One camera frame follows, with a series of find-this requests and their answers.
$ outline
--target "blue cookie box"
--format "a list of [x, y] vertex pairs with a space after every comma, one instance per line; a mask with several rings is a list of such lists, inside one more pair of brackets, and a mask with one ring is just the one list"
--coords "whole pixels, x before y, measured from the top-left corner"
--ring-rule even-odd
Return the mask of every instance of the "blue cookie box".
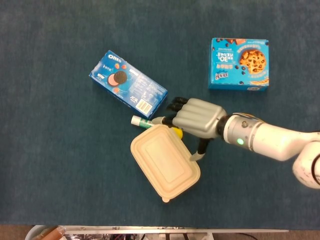
[[[113, 77], [119, 71], [125, 73], [126, 81], [116, 86], [109, 84], [116, 83]], [[153, 116], [168, 94], [164, 87], [110, 50], [90, 72], [89, 77], [147, 119]]]
[[[240, 65], [242, 54], [248, 50], [259, 50], [263, 53], [266, 60], [263, 71], [250, 74], [247, 66]], [[209, 89], [264, 91], [268, 88], [268, 40], [215, 37], [211, 41], [209, 56]]]

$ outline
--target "cardboard box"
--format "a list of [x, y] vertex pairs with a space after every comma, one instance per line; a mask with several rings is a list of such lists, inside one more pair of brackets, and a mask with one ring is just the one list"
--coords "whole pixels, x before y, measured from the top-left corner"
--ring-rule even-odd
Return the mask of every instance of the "cardboard box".
[[110, 50], [89, 76], [147, 119], [152, 117], [168, 94], [164, 87]]
[[269, 41], [213, 38], [209, 89], [264, 91], [269, 86]]

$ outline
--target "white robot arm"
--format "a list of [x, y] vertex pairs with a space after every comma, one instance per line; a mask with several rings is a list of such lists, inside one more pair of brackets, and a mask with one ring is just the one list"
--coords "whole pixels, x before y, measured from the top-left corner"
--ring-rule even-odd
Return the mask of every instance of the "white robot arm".
[[191, 161], [201, 159], [211, 139], [225, 142], [278, 161], [299, 154], [293, 173], [304, 185], [320, 189], [320, 132], [299, 132], [273, 126], [245, 113], [227, 115], [218, 105], [200, 99], [176, 97], [168, 106], [176, 111], [172, 118], [157, 117], [154, 124], [166, 124], [200, 138]]

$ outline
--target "glue stick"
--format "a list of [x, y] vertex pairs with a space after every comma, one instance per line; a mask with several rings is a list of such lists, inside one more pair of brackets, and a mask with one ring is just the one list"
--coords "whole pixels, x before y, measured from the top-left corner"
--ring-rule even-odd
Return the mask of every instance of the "glue stick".
[[[131, 118], [131, 124], [132, 125], [136, 125], [136, 126], [139, 126], [139, 127], [142, 127], [142, 128], [145, 128], [145, 129], [148, 129], [148, 128], [151, 128], [154, 124], [147, 120], [147, 119], [144, 119], [142, 117], [139, 117], [139, 116], [132, 116]], [[173, 131], [175, 132], [175, 134], [180, 138], [182, 139], [183, 137], [183, 132], [181, 129], [179, 128], [176, 128], [176, 127], [172, 127]]]

